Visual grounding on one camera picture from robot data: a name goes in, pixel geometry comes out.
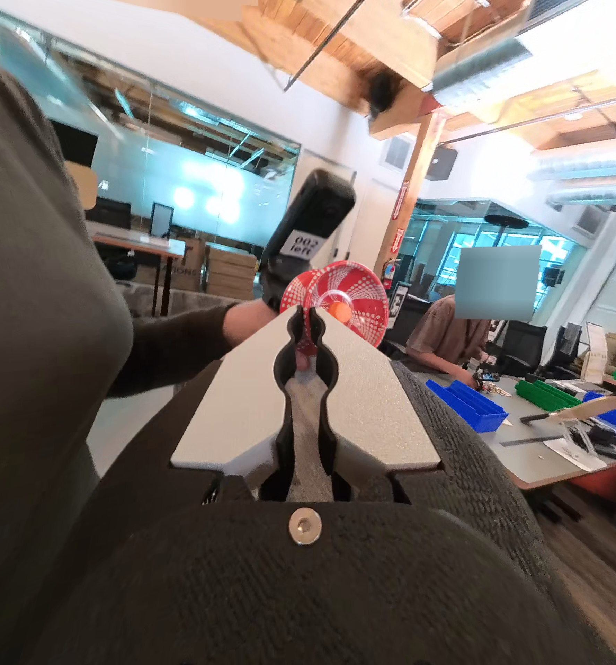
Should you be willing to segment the large blue parts bin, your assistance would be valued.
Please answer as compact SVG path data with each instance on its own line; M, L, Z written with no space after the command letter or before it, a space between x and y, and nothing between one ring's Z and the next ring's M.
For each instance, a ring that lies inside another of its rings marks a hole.
M429 379L426 387L479 434L497 431L509 417L501 406L459 380L445 387Z

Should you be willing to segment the wooden post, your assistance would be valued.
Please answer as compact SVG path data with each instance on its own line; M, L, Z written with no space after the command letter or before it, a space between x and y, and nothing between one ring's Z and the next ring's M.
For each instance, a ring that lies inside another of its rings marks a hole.
M421 185L426 177L435 149L439 144L445 121L446 113L443 109L438 108L423 117L418 125L416 142L402 179L402 184L407 179L410 181L408 195L398 220L392 221L390 219L392 217L391 212L374 267L374 272L380 280L384 263L398 255L418 200Z

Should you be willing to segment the large cardboard box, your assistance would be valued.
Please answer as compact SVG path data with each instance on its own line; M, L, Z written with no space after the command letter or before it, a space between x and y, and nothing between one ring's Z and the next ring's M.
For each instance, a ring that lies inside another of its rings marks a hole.
M200 292L202 289L205 242L201 238L194 238L185 240L184 245L183 257L172 261L171 288Z

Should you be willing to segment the silver spiral air duct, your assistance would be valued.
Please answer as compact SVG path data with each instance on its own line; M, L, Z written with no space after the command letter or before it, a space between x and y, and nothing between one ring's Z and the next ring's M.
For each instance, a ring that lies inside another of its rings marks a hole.
M542 159L528 179L548 184L552 205L616 205L615 153Z

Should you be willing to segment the grey work table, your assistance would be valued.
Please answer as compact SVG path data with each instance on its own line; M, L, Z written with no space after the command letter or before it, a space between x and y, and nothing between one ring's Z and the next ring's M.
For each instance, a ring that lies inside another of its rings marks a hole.
M453 378L448 376L425 373L419 373L418 377L424 383L432 379L445 387L453 381ZM516 395L516 381L512 378L503 377L495 385L503 390L504 394L480 393L501 406L509 417L503 421L497 431L486 434L478 433L478 435L506 468L519 488L529 491L616 467L616 459L598 455L600 460L606 464L606 468L595 472L583 471L548 449L544 442L560 436L559 425L548 420L528 425L520 423L521 417L540 414L544 411Z

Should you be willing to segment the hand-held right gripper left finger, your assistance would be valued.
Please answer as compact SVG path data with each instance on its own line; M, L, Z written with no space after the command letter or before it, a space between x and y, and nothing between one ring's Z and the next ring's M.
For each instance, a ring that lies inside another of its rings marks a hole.
M171 456L174 468L241 476L253 490L279 470L277 440L291 411L276 363L284 352L295 361L295 321L302 326L300 307L279 314L223 357Z

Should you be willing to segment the tan chair back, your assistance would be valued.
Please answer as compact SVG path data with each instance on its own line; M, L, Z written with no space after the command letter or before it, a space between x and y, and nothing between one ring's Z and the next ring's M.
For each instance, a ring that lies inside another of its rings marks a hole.
M65 167L79 195L83 210L92 210L98 196L98 177L96 172L77 162L66 161Z

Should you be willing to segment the red white yo-yo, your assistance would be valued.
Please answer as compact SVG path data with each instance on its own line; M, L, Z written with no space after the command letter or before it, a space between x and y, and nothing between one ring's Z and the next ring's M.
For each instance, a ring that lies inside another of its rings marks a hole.
M280 312L300 306L304 332L296 344L299 353L314 356L310 311L324 310L345 327L377 348L388 324L388 299L379 278L366 266L338 261L322 269L310 269L296 276L285 288Z

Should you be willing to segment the black floor lamp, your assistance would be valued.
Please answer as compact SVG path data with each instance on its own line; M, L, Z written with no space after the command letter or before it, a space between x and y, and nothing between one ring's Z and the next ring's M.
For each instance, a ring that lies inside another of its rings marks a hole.
M529 226L529 222L527 220L507 214L488 213L485 215L484 221L486 224L494 226L498 229L497 235L493 242L493 247L500 245L502 237L507 232L507 230L523 230Z

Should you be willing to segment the person's left hand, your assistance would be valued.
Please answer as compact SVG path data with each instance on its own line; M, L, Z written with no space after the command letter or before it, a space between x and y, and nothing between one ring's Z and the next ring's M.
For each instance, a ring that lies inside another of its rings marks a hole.
M223 318L222 333L230 348L235 348L278 316L262 299L245 301L230 307Z

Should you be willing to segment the red wall sign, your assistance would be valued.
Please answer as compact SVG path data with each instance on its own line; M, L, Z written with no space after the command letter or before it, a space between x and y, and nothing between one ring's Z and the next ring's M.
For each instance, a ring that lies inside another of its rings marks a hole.
M403 206L405 204L405 200L408 195L409 188L410 188L410 181L407 179L403 181L403 184L398 192L398 196L396 198L395 205L392 210L392 217L390 218L392 221L399 219L400 214L403 210Z

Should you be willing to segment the black office chair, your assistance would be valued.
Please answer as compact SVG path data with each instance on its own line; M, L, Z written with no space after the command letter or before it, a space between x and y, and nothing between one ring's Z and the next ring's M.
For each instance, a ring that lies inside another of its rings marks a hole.
M500 375L524 378L539 368L547 327L511 320L495 365Z

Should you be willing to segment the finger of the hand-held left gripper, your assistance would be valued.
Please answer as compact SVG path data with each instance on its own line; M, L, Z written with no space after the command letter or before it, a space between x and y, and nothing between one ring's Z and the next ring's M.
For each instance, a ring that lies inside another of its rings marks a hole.
M289 490L291 502L331 502L331 480L319 455L320 404L326 385L316 373L316 358L289 381L293 414L295 467Z

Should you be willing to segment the white desk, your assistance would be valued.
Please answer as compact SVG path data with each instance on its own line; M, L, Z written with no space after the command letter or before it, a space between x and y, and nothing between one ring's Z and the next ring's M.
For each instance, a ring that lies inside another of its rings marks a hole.
M162 387L125 398L109 398L102 403L87 436L87 446L99 478L173 396L174 387Z

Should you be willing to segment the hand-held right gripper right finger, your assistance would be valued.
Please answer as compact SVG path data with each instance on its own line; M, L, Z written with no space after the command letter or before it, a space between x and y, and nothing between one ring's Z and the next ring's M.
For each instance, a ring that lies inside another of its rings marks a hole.
M323 309L313 310L313 342L326 387L319 455L334 489L437 470L440 456L390 360Z

